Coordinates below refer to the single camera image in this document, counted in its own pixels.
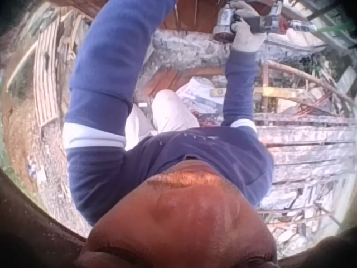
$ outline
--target long sleeve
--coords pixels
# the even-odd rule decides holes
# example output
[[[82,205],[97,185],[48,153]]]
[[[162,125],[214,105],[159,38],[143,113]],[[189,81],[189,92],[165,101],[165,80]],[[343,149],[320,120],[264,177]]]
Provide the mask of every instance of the long sleeve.
[[[122,176],[125,123],[151,35],[176,0],[110,0],[80,47],[64,125],[69,183],[94,224],[139,182]]]
[[[230,53],[225,71],[228,83],[223,103],[223,126],[254,125],[254,80],[258,71],[255,55],[235,50]]]

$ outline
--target hand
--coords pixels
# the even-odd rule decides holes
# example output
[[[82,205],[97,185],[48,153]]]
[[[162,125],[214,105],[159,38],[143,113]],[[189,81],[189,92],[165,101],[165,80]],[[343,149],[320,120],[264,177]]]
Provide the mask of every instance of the hand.
[[[267,38],[267,34],[252,34],[250,26],[243,18],[259,16],[258,12],[244,1],[234,1],[231,2],[230,5],[231,7],[236,8],[237,10],[235,13],[242,17],[242,21],[232,25],[232,29],[235,31],[232,49],[241,52],[257,52]]]

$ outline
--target leg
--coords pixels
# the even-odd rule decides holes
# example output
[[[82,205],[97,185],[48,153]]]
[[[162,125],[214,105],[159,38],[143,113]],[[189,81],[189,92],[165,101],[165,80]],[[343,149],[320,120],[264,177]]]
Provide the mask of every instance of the leg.
[[[154,126],[158,133],[199,127],[197,118],[180,97],[169,89],[159,91],[152,102]]]
[[[129,114],[125,125],[125,137],[127,139],[125,150],[128,151],[131,148],[134,148],[142,139],[155,134],[156,131],[150,120],[139,107],[133,104],[133,109]]]

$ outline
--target navy blue sweatshirt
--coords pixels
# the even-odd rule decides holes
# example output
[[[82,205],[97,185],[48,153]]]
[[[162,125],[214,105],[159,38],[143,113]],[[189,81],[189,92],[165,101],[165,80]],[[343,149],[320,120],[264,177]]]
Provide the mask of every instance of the navy blue sweatshirt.
[[[78,53],[64,145],[71,194],[90,224],[147,178],[188,157],[214,167],[251,205],[271,185],[273,160],[253,121],[255,53],[230,54],[222,126],[165,132],[124,150],[125,123],[151,35],[176,1],[110,0]]]

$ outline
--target power drill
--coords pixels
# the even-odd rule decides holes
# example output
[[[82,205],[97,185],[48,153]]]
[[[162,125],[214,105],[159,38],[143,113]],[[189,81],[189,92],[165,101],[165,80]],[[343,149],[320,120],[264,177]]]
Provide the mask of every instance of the power drill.
[[[314,32],[317,27],[308,22],[298,20],[286,21],[281,16],[283,7],[282,0],[276,0],[273,3],[270,13],[266,16],[254,16],[244,18],[245,22],[250,25],[250,31],[253,34],[274,33],[284,35],[289,28],[301,32]],[[231,43],[234,40],[235,32],[232,25],[241,21],[241,17],[235,14],[236,9],[232,8],[229,2],[219,11],[217,25],[213,29],[213,39],[223,43]]]

